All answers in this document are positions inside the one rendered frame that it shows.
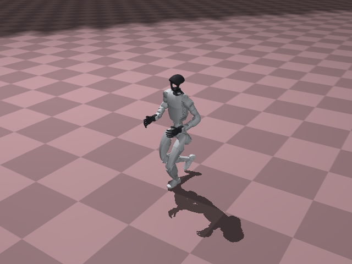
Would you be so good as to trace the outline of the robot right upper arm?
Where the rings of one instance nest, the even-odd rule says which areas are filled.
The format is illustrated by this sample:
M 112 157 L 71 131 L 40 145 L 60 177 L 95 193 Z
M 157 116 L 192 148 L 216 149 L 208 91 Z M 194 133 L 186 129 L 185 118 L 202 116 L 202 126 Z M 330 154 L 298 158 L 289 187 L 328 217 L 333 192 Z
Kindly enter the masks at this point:
M 163 103 L 161 105 L 161 107 L 164 107 L 165 109 L 168 108 L 168 105 L 167 105 L 167 93 L 170 91 L 171 89 L 167 89 L 163 92 Z

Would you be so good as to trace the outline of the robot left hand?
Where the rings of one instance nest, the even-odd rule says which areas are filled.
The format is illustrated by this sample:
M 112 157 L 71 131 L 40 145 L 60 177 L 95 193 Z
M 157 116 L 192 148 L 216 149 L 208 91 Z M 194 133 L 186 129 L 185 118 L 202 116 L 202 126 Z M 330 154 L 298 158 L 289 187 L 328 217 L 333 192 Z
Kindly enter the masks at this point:
M 182 132 L 182 128 L 183 128 L 184 126 L 179 126 L 179 127 L 173 127 L 173 126 L 171 126 L 171 128 L 174 128 L 173 130 L 166 130 L 166 131 L 170 131 L 171 133 L 168 133 L 168 132 L 166 132 L 167 134 L 167 137 L 168 138 L 172 138 L 172 137 L 174 137 L 174 136 L 176 136 L 178 133 L 181 133 Z

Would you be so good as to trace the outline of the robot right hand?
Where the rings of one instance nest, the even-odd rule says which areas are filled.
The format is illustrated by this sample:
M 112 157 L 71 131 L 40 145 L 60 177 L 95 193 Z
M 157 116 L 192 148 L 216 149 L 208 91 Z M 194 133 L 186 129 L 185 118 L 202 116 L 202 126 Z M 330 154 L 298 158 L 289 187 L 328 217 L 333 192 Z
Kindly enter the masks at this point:
M 144 126 L 145 128 L 147 128 L 146 126 L 148 126 L 149 124 L 152 123 L 152 121 L 155 121 L 155 116 L 157 116 L 157 114 L 154 114 L 152 116 L 146 116 L 146 119 L 144 119 Z

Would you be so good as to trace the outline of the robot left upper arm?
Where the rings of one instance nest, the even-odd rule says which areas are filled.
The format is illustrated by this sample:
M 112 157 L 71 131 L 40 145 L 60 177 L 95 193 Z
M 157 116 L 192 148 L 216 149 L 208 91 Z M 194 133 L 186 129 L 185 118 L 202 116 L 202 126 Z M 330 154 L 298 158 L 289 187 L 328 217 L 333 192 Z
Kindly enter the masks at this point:
M 190 98 L 184 97 L 182 99 L 182 103 L 184 107 L 187 108 L 189 112 L 193 115 L 192 120 L 194 120 L 196 117 L 200 117 L 197 109 L 194 106 L 194 102 Z

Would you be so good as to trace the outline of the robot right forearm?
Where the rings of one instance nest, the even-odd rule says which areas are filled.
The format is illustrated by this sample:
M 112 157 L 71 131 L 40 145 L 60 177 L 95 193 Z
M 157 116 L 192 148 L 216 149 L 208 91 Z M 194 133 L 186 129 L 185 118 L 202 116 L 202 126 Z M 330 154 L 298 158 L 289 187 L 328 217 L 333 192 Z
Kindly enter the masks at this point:
M 162 102 L 163 103 L 163 102 Z M 161 103 L 161 105 L 162 105 L 162 103 Z M 161 107 L 161 105 L 160 105 L 160 107 L 159 107 L 159 109 L 158 109 L 158 111 L 157 111 L 157 116 L 155 116 L 155 120 L 159 120 L 160 118 L 161 118 L 161 116 L 162 116 L 162 114 L 163 114 L 163 112 L 165 112 L 165 108 L 164 107 Z

